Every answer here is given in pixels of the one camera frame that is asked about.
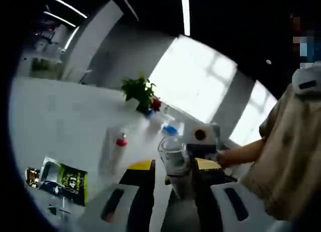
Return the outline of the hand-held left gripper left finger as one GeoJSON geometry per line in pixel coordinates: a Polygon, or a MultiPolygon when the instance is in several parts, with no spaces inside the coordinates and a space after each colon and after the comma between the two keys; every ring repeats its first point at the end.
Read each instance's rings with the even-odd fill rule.
{"type": "Polygon", "coordinates": [[[155,160],[131,164],[118,183],[99,192],[82,214],[83,231],[149,231],[155,160]]]}

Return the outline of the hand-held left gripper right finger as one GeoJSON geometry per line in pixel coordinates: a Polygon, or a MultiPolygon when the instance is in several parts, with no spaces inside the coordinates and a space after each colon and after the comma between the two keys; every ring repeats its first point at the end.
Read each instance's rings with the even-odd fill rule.
{"type": "Polygon", "coordinates": [[[266,231],[263,201],[245,186],[235,182],[211,185],[196,158],[192,159],[192,179],[201,231],[266,231]]]}

